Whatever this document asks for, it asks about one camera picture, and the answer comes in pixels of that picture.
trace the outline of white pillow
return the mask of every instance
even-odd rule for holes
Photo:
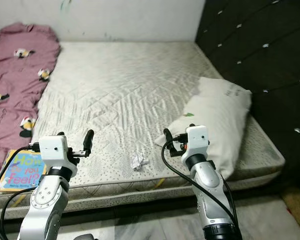
[[[224,79],[201,77],[199,93],[183,109],[184,115],[168,126],[171,134],[185,133],[190,124],[208,129],[208,159],[213,160],[222,176],[228,178],[235,169],[246,117],[251,106],[251,92]],[[163,146],[165,135],[155,141]]]

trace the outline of book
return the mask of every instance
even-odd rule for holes
[[[5,164],[15,151],[15,149],[9,151]],[[40,152],[22,150],[14,157],[0,179],[0,192],[18,192],[37,187],[41,175],[45,172],[46,166]]]

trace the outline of tiled floor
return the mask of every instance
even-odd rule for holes
[[[244,240],[300,240],[300,227],[279,197],[240,200],[236,206]],[[87,233],[99,240],[204,239],[196,208],[63,226],[57,239],[72,240]],[[8,235],[9,240],[16,237]]]

